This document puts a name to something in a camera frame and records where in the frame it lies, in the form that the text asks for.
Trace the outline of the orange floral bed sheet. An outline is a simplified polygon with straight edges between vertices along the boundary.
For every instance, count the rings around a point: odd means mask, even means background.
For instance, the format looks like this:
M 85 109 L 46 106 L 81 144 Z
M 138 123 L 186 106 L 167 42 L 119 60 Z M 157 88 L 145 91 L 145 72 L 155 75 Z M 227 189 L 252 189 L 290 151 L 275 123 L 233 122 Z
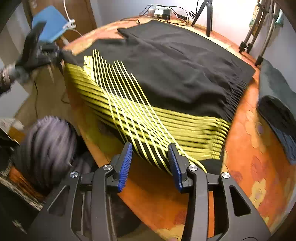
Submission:
M 295 166 L 257 111 L 262 70 L 227 39 L 144 19 L 105 25 L 66 49 L 82 137 L 98 166 L 132 143 L 120 197 L 148 227 L 165 239 L 183 233 L 189 196 L 175 188 L 170 143 L 207 174 L 228 172 L 271 233 L 283 225 Z

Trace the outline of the colourful cloth on tripod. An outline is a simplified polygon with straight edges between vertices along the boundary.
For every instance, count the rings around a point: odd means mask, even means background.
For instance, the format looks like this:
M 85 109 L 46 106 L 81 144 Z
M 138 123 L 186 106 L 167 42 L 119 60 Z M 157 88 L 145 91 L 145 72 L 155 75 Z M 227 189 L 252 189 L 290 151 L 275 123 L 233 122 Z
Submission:
M 252 35 L 254 35 L 254 32 L 259 27 L 259 24 L 262 23 L 265 25 L 266 18 L 268 16 L 274 16 L 275 17 L 275 26 L 276 27 L 283 27 L 284 25 L 284 14 L 281 8 L 279 8 L 279 5 L 275 3 L 275 1 L 271 1 L 269 7 L 266 7 L 268 4 L 267 1 L 257 1 L 257 4 L 253 11 L 252 19 L 249 23 L 249 27 L 251 28 L 254 26 L 252 30 Z

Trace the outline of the folded dark grey clothes stack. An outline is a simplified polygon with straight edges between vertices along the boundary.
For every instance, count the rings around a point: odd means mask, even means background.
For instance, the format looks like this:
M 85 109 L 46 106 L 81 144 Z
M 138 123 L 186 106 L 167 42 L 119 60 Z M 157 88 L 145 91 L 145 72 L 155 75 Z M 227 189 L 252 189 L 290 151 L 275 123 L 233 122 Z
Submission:
M 281 143 L 290 164 L 295 164 L 295 92 L 281 72 L 263 60 L 259 76 L 257 111 Z

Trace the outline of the brown wooden door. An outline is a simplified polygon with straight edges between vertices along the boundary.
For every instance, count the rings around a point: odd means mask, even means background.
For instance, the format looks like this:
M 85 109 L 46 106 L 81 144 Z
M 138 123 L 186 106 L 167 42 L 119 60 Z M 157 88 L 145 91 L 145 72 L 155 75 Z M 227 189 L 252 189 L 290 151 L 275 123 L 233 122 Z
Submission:
M 68 21 L 63 1 L 24 1 L 30 9 L 33 17 L 48 6 L 54 6 Z M 66 32 L 56 41 L 65 44 L 67 41 L 72 42 L 82 35 L 91 32 L 97 28 L 93 15 L 91 1 L 66 1 L 67 11 L 71 19 L 75 19 L 76 28 L 74 30 L 66 30 Z

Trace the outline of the black sport pants yellow stripes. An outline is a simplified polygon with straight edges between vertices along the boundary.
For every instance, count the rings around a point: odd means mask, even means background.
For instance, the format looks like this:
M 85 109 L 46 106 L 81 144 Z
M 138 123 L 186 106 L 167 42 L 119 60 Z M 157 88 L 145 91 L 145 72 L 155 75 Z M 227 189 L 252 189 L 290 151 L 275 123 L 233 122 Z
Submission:
M 207 173 L 219 174 L 225 141 L 254 69 L 190 30 L 152 20 L 118 29 L 65 71 L 85 103 L 135 152 L 169 172 L 169 144 Z

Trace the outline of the blue plastic chair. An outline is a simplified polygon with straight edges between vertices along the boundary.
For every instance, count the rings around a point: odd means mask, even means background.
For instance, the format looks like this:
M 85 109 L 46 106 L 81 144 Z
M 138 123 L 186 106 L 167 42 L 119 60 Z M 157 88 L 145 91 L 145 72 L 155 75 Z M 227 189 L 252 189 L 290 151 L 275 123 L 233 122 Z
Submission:
M 32 20 L 32 27 L 39 22 L 46 22 L 46 25 L 39 36 L 39 41 L 52 43 L 61 37 L 66 29 L 63 27 L 68 23 L 65 17 L 54 7 L 48 6 L 37 13 Z

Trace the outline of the white charger adapter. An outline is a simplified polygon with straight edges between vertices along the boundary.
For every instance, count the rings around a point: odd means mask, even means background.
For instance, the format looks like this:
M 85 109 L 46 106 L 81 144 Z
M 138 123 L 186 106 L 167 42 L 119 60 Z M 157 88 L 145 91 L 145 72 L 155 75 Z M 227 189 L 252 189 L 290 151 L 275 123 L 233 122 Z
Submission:
M 163 18 L 163 13 L 164 13 L 164 10 L 163 9 L 155 9 L 154 16 L 156 18 L 162 19 Z

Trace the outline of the tall silver tripod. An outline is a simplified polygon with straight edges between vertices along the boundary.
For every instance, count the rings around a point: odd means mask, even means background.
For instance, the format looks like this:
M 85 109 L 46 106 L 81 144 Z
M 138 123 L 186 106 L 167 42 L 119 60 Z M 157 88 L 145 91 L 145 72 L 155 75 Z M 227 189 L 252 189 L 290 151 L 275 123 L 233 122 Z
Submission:
M 269 7 L 271 0 L 266 0 L 266 1 L 268 2 L 266 7 Z M 257 37 L 259 36 L 259 33 L 260 33 L 262 27 L 263 27 L 263 24 L 260 23 L 257 30 L 254 32 L 254 35 L 252 35 L 252 30 L 253 30 L 254 26 L 252 26 L 249 29 L 249 31 L 247 33 L 247 36 L 245 37 L 245 40 L 240 43 L 239 53 L 242 53 L 244 51 L 249 53 L 252 50 L 252 48 L 254 46 L 254 43 L 255 43 Z M 262 64 L 263 55 L 264 55 L 264 53 L 265 53 L 265 51 L 267 49 L 267 46 L 268 46 L 269 41 L 271 39 L 271 36 L 273 34 L 274 28 L 275 28 L 275 17 L 271 16 L 271 20 L 270 20 L 270 23 L 269 23 L 269 30 L 268 30 L 266 39 L 265 39 L 265 41 L 264 41 L 264 43 L 262 45 L 262 49 L 261 49 L 261 51 L 259 53 L 259 56 L 257 57 L 257 60 L 255 61 L 255 66 L 259 66 L 259 65 Z

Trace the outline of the black charger adapter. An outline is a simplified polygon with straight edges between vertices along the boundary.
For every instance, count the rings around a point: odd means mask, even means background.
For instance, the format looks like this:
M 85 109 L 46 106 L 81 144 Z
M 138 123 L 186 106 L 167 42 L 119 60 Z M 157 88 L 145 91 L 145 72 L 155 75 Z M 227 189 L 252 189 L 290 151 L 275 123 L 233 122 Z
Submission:
M 171 10 L 170 9 L 164 9 L 163 18 L 164 20 L 169 20 L 171 17 Z

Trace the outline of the white power strip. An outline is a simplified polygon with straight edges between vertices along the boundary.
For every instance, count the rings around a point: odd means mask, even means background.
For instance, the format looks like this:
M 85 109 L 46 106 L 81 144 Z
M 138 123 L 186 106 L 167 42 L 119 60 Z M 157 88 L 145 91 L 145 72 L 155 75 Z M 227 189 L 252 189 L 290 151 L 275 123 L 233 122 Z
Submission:
M 162 16 L 163 9 L 160 6 L 151 6 L 147 12 L 148 16 Z

